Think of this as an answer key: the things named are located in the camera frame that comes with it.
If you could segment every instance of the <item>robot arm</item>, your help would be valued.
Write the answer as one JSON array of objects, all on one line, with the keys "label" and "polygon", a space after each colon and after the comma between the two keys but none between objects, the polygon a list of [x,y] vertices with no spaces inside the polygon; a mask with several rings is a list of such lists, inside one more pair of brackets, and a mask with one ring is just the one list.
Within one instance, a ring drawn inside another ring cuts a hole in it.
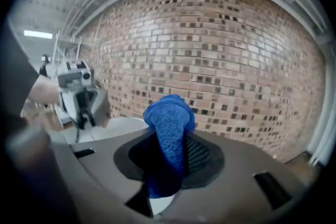
[{"label": "robot arm", "polygon": [[107,91],[97,87],[86,63],[82,60],[73,62],[66,62],[67,72],[58,76],[60,106],[76,128],[83,130],[87,121],[96,126],[109,118],[110,105]]}]

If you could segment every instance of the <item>ceiling light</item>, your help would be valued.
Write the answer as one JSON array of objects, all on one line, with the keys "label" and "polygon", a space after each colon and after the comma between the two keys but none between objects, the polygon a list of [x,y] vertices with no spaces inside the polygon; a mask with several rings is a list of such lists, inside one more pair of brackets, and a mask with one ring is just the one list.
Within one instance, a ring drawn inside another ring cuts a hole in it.
[{"label": "ceiling light", "polygon": [[23,34],[26,37],[41,37],[41,38],[48,38],[48,39],[53,38],[53,35],[51,33],[38,32],[38,31],[24,30]]}]

